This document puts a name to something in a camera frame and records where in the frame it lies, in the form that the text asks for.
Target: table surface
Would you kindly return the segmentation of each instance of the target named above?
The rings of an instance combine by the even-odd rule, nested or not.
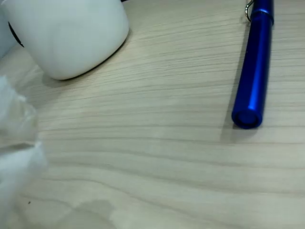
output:
[[[10,229],[304,229],[305,1],[275,1],[264,123],[230,118],[245,0],[130,0],[109,60],[56,81],[15,47],[0,63],[39,112],[50,168]]]

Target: mug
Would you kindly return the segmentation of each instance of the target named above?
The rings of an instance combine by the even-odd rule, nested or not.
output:
[[[129,31],[120,0],[4,0],[0,7],[34,61],[58,80],[106,60]]]

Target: white plastic bag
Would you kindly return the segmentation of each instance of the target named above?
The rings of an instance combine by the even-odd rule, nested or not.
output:
[[[18,192],[47,164],[37,131],[35,109],[0,76],[0,229]]]

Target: wooden desk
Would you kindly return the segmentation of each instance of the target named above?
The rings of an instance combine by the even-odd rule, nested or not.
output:
[[[125,45],[55,81],[0,64],[40,115],[50,168],[10,229],[304,229],[305,1],[277,0],[264,123],[230,118],[244,0],[130,0]]]

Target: pen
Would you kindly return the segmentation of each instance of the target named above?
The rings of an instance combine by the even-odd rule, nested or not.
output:
[[[248,8],[253,5],[251,17]],[[274,1],[252,0],[245,8],[251,22],[244,64],[232,111],[232,120],[243,129],[258,127],[263,121],[264,103],[274,24]]]

